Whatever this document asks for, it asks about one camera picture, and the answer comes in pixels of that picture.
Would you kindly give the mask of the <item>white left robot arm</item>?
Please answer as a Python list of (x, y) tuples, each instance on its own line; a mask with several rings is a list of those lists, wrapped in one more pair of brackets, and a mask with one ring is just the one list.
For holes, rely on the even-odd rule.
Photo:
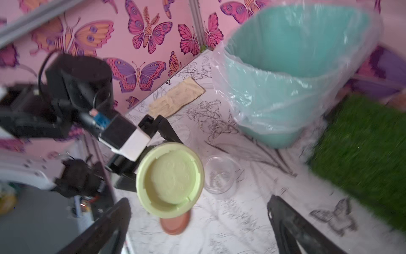
[(134, 124), (117, 112), (112, 79), (104, 60), (60, 54), (43, 63), (36, 83), (1, 87), (1, 179), (65, 197), (97, 196), (106, 185), (103, 164), (61, 154), (83, 133), (113, 152), (108, 168), (130, 181), (156, 133), (179, 142), (163, 116)]

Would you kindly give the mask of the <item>brown lid peanut jar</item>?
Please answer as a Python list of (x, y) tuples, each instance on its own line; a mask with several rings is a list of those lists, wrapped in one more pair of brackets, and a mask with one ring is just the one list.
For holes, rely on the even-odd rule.
[(229, 199), (236, 193), (240, 169), (229, 155), (208, 157), (204, 162), (205, 190), (218, 199)]

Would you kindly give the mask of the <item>green lid peanut jar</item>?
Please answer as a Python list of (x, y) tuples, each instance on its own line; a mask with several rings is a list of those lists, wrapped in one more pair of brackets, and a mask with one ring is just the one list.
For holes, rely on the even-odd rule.
[(153, 147), (136, 174), (136, 193), (146, 211), (162, 219), (179, 217), (198, 201), (205, 184), (199, 156), (177, 142)]

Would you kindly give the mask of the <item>brown jar lid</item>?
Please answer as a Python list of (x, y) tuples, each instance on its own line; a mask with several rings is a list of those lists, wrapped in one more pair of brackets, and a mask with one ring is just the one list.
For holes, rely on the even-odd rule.
[(185, 231), (190, 222), (190, 218), (191, 210), (175, 218), (160, 219), (160, 225), (165, 233), (176, 236)]

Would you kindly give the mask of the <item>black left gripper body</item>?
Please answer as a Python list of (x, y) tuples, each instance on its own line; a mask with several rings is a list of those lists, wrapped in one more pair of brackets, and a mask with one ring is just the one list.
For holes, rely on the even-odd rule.
[(58, 54), (38, 75), (38, 92), (53, 113), (65, 121), (90, 127), (91, 111), (111, 119), (114, 116), (113, 76), (103, 60), (89, 56)]

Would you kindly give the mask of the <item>clear peanut jar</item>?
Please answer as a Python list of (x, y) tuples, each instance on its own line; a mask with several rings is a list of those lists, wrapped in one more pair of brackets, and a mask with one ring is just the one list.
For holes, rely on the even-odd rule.
[(183, 124), (175, 124), (172, 127), (183, 144), (189, 146), (192, 142), (190, 129)]

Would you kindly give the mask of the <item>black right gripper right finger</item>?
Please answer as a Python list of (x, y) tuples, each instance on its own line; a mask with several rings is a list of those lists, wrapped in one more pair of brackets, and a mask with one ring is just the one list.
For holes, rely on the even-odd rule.
[(281, 197), (272, 195), (267, 203), (281, 254), (345, 254), (336, 244), (309, 223)]

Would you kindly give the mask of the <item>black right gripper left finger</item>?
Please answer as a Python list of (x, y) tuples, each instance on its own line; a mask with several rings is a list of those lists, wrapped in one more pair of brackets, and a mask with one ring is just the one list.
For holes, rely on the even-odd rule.
[(58, 251), (60, 254), (120, 254), (131, 220), (127, 198), (120, 199), (80, 236)]

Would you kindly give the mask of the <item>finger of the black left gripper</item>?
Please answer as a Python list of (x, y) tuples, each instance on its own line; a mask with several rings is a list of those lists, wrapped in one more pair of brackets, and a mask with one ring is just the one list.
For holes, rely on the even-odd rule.
[(158, 115), (155, 119), (146, 115), (139, 123), (139, 128), (146, 133), (150, 138), (158, 132), (164, 140), (168, 142), (177, 142), (182, 144), (183, 142), (176, 134), (174, 128), (170, 122), (163, 116)]
[(118, 180), (114, 180), (115, 188), (133, 193), (137, 192), (135, 172), (141, 164), (141, 161), (153, 148), (154, 146), (146, 147), (135, 162), (118, 154), (115, 154), (109, 160), (106, 168), (118, 176)]

